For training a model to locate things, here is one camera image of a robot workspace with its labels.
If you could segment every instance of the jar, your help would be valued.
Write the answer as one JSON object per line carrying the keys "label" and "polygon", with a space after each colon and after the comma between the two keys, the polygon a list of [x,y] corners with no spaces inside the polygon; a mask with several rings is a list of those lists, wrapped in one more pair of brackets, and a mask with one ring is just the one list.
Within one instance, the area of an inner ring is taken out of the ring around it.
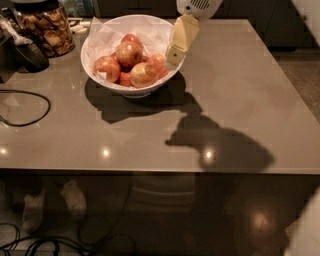
{"label": "jar", "polygon": [[63,5],[57,0],[11,0],[22,29],[38,39],[48,57],[72,51],[75,43]]}
{"label": "jar", "polygon": [[3,37],[3,30],[2,30],[2,28],[0,27],[0,40],[2,39],[2,37]]}

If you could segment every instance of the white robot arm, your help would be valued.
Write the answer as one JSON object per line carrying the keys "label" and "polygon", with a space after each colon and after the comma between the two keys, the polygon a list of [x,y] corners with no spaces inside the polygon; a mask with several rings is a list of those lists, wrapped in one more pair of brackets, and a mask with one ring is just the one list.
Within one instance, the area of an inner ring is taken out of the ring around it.
{"label": "white robot arm", "polygon": [[189,51],[200,27],[199,21],[210,19],[223,0],[177,0],[177,18],[166,51],[166,66],[175,69]]}

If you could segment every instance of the gray table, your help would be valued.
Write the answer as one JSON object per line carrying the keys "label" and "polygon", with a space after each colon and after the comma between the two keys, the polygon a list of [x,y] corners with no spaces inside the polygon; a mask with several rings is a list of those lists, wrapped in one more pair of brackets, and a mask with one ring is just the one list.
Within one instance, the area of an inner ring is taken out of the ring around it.
{"label": "gray table", "polygon": [[[0,124],[3,170],[320,173],[320,126],[248,21],[204,22],[181,72],[140,100],[88,79],[85,37],[47,70],[2,85],[52,102],[32,126]],[[45,108],[0,95],[7,118],[28,121]]]}

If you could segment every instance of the jar lid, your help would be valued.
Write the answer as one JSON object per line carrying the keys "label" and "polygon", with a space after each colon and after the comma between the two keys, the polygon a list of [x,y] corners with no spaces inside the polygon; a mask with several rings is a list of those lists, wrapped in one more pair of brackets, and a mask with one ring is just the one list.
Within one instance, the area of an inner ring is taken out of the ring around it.
{"label": "jar lid", "polygon": [[12,3],[16,4],[35,4],[35,3],[43,3],[48,0],[10,0]]}
{"label": "jar lid", "polygon": [[58,0],[10,0],[17,11],[36,13],[53,10],[59,6]]}

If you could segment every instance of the dark floor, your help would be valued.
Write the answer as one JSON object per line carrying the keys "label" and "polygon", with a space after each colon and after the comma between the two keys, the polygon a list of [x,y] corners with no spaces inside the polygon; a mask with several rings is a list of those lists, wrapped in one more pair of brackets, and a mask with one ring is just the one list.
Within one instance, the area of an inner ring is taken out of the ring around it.
{"label": "dark floor", "polygon": [[[320,51],[273,54],[320,122]],[[59,244],[59,255],[79,255],[81,245],[101,255],[283,256],[295,221],[320,184],[320,176],[203,174],[184,175],[188,187],[165,188],[181,176],[151,177],[159,193],[148,194],[148,186],[129,174],[69,177],[87,199],[82,222],[71,220],[60,195],[67,178],[40,177],[47,191],[44,219],[32,236],[13,225],[21,229],[23,198],[37,190],[37,179],[7,178],[0,183],[0,249],[25,255],[39,246],[36,255],[52,255]]]}

